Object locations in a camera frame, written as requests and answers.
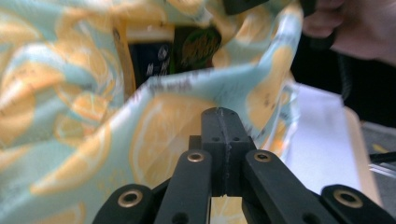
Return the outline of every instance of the lemon pattern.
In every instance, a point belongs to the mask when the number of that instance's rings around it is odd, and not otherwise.
[[[214,69],[135,90],[125,27],[141,22],[215,25]],[[215,106],[284,158],[301,26],[294,0],[235,16],[221,0],[0,1],[0,223],[92,223],[115,189],[170,177]],[[246,223],[240,204],[214,199],[212,223]]]

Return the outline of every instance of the screw hole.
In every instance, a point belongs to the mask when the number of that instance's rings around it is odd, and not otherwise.
[[[192,153],[190,154],[187,159],[192,162],[198,162],[204,160],[204,155],[201,153]]]
[[[127,202],[127,203],[132,203],[134,200],[136,200],[137,199],[137,195],[135,195],[135,194],[128,194],[128,195],[125,195],[125,197],[123,198],[123,200],[125,201],[125,202]]]
[[[271,160],[271,156],[265,152],[257,152],[254,154],[254,159],[256,159],[256,161],[268,162]]]
[[[172,217],[173,224],[187,224],[189,223],[189,217],[185,213],[177,213]]]
[[[356,202],[356,199],[354,197],[352,197],[351,195],[349,195],[349,194],[342,193],[340,196],[341,196],[341,198],[343,198],[347,202],[350,202],[350,203],[355,203]]]
[[[345,206],[351,208],[360,208],[363,206],[363,201],[349,190],[337,189],[333,195],[339,203]]]
[[[139,204],[143,199],[143,193],[140,190],[132,189],[122,193],[119,197],[118,203],[121,207],[133,207]]]
[[[320,224],[320,220],[312,213],[303,214],[303,222],[306,224]]]

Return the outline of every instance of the dark background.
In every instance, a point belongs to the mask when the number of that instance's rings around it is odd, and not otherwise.
[[[341,94],[340,68],[347,68],[350,86],[345,105],[361,120],[396,128],[396,68],[353,58],[346,58],[346,66],[340,66],[338,57],[331,50],[311,49],[309,38],[302,35],[291,72],[299,83]]]

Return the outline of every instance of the black plastic mount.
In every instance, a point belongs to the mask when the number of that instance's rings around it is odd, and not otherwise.
[[[225,108],[202,114],[202,135],[191,137],[171,179],[155,189],[116,190],[93,223],[209,223],[210,200],[223,195],[243,198],[247,223],[396,223],[355,189],[312,193],[275,154],[257,150],[238,115]]]

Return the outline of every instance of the white surface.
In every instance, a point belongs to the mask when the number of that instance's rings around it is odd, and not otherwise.
[[[334,184],[363,191],[340,96],[304,85],[298,89],[301,118],[285,163],[316,193]]]

